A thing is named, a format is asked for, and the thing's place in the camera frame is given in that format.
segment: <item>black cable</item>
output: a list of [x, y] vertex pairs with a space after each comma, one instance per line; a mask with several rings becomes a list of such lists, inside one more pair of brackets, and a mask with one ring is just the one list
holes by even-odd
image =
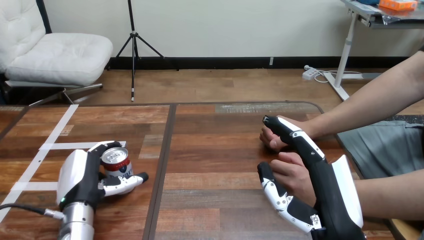
[[39, 208], [39, 207], [33, 207], [30, 205], [24, 205], [24, 204], [16, 204], [16, 203], [9, 203], [9, 204], [3, 204], [0, 205], [0, 210], [5, 209], [5, 208], [18, 208], [18, 209], [24, 209], [27, 211], [31, 211], [40, 215], [44, 215], [44, 213], [46, 212], [45, 208]]

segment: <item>human hand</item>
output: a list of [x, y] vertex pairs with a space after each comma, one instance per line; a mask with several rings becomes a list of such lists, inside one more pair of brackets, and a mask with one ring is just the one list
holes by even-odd
[[[296, 125], [297, 127], [301, 128], [306, 134], [309, 135], [309, 137], [313, 138], [314, 136], [311, 136], [311, 127], [307, 121], [296, 121], [284, 116], [278, 115], [277, 117], [283, 118], [287, 120], [288, 122]], [[259, 139], [270, 149], [279, 152], [281, 148], [287, 146], [287, 144], [283, 141], [281, 141], [280, 136], [277, 136], [276, 134], [271, 131], [268, 127], [264, 126], [262, 127], [262, 132], [259, 135]]]
[[296, 196], [311, 207], [315, 205], [316, 197], [309, 171], [297, 153], [280, 152], [278, 160], [272, 160], [270, 166], [275, 179], [289, 195]]

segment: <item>wooden tabletop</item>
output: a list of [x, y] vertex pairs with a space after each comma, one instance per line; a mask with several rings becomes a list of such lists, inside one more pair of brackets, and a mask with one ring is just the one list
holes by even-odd
[[[262, 117], [281, 114], [306, 121], [321, 114], [311, 103], [72, 105], [21, 111], [27, 112], [3, 117], [0, 108], [1, 202], [15, 198], [57, 210], [54, 184], [72, 148], [126, 141], [134, 172], [147, 172], [149, 180], [99, 204], [94, 239], [310, 239], [275, 213], [256, 167], [277, 157], [259, 140]], [[344, 154], [334, 137], [317, 145], [331, 162]], [[1, 213], [0, 239], [57, 237], [60, 222], [55, 219], [20, 209], [11, 209], [4, 219]], [[368, 239], [393, 239], [381, 221], [366, 219], [363, 229]]]

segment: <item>robotic hand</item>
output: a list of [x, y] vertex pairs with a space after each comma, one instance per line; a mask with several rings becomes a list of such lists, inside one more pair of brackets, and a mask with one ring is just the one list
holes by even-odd
[[97, 143], [87, 152], [73, 151], [60, 169], [56, 203], [63, 212], [58, 240], [92, 240], [97, 204], [103, 197], [123, 193], [147, 181], [147, 173], [128, 177], [114, 176], [99, 182], [102, 154], [121, 147], [116, 141]]
[[267, 162], [257, 166], [262, 188], [277, 213], [314, 240], [365, 240], [358, 194], [346, 156], [328, 164], [324, 153], [299, 127], [281, 117], [265, 116], [265, 126], [293, 145], [309, 171], [316, 196], [314, 207], [290, 196]]

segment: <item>power strip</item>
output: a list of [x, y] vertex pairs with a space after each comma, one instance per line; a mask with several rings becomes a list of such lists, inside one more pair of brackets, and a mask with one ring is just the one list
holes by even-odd
[[302, 78], [306, 79], [306, 80], [312, 80], [316, 76], [318, 76], [318, 74], [320, 74], [320, 72], [318, 70], [316, 70], [313, 67], [310, 67], [308, 70], [306, 70], [304, 73], [302, 73]]

